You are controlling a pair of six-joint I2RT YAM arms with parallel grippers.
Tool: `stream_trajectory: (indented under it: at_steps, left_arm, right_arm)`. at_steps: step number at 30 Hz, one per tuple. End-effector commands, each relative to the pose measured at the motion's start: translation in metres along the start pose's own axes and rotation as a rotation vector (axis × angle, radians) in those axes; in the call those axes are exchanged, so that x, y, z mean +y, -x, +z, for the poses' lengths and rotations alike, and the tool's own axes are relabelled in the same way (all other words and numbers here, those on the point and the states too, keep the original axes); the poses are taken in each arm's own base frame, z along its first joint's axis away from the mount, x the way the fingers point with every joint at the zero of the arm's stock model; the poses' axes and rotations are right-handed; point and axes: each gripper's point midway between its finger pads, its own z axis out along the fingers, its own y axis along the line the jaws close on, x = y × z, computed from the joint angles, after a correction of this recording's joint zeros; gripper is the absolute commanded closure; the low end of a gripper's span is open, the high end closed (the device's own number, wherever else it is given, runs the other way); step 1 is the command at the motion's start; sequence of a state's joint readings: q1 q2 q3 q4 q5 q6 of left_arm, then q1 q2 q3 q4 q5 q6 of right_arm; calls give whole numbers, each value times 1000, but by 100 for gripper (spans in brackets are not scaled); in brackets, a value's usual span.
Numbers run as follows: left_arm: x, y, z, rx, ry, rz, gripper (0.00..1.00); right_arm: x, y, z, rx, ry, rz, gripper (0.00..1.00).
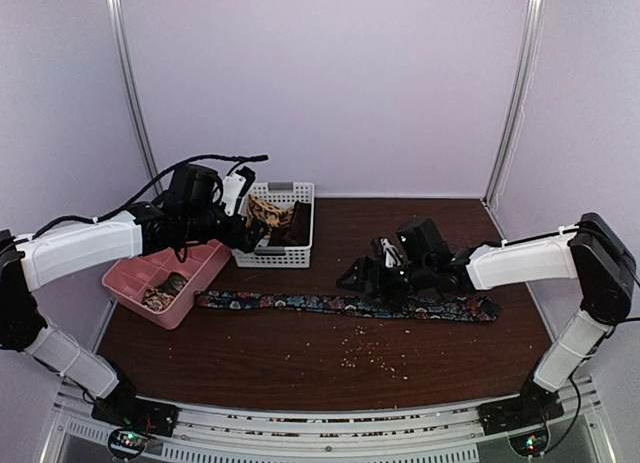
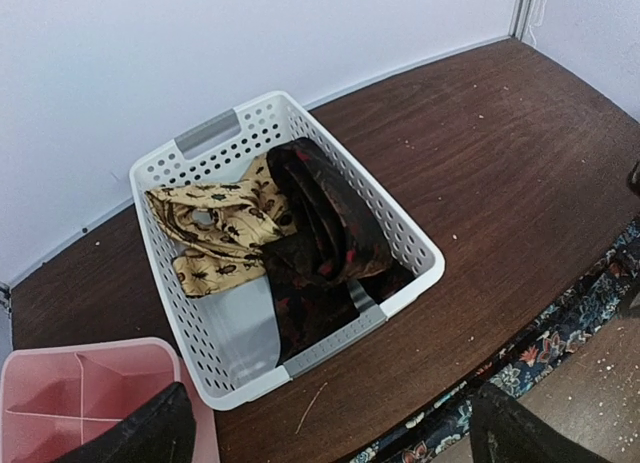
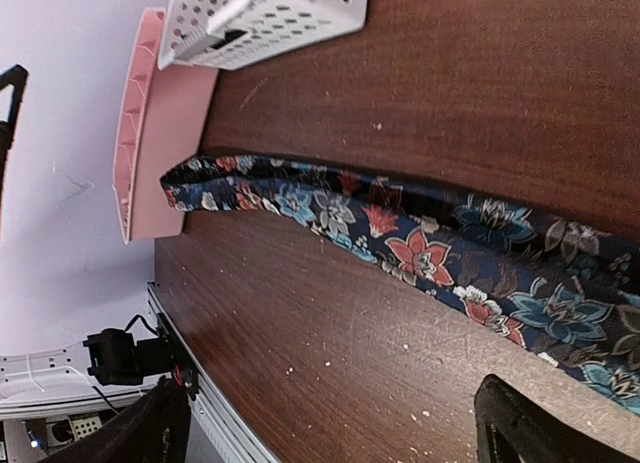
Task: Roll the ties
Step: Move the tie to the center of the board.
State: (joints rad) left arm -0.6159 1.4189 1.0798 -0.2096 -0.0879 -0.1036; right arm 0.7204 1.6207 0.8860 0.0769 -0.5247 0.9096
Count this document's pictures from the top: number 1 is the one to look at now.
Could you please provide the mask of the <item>navy floral patterned tie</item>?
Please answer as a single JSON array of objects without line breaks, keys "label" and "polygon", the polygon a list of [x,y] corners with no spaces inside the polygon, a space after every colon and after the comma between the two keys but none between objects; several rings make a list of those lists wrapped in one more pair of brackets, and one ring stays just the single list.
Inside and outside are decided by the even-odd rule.
[{"label": "navy floral patterned tie", "polygon": [[502,307],[489,297],[411,298],[392,308],[379,300],[359,296],[292,295],[209,290],[195,294],[194,304],[213,310],[290,310],[384,320],[492,323]]}]

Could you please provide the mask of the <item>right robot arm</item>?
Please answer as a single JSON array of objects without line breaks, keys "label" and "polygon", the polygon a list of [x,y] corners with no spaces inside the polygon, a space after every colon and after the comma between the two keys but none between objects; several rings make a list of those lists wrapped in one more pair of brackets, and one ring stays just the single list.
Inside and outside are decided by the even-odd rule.
[{"label": "right robot arm", "polygon": [[486,241],[452,251],[431,219],[414,219],[397,241],[372,241],[373,253],[340,276],[340,289],[399,307],[423,290],[467,295],[511,284],[571,279],[582,299],[560,336],[544,353],[513,402],[519,423],[535,423],[558,390],[615,328],[629,319],[639,282],[636,261],[597,213],[574,225],[515,241]]}]

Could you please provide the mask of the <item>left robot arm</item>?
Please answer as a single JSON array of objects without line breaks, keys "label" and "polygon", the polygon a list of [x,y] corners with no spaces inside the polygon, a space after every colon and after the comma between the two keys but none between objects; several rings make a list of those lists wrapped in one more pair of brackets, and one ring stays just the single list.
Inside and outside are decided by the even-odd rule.
[{"label": "left robot arm", "polygon": [[170,185],[151,202],[139,190],[120,207],[97,217],[65,215],[32,234],[1,233],[1,347],[31,356],[60,377],[104,401],[123,427],[144,416],[132,383],[112,364],[82,347],[38,310],[34,291],[60,278],[115,260],[170,249],[184,261],[190,248],[217,240],[252,252],[266,233],[240,212],[255,181],[251,164],[266,156],[220,156],[225,175],[205,166],[209,155],[182,160],[160,172]]}]

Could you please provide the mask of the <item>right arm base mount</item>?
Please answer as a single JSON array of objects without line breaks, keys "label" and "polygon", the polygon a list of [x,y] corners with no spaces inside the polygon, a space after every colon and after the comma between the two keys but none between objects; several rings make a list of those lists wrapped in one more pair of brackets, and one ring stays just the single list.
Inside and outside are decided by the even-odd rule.
[{"label": "right arm base mount", "polygon": [[486,436],[512,432],[564,415],[557,393],[524,395],[496,400],[477,407],[479,421]]}]

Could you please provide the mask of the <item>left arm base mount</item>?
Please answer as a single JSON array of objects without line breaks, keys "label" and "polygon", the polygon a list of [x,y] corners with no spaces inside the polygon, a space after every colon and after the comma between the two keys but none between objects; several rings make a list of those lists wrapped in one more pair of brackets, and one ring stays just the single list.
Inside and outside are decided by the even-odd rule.
[{"label": "left arm base mount", "polygon": [[175,405],[132,394],[111,394],[90,401],[93,419],[152,436],[171,437],[179,414]]}]

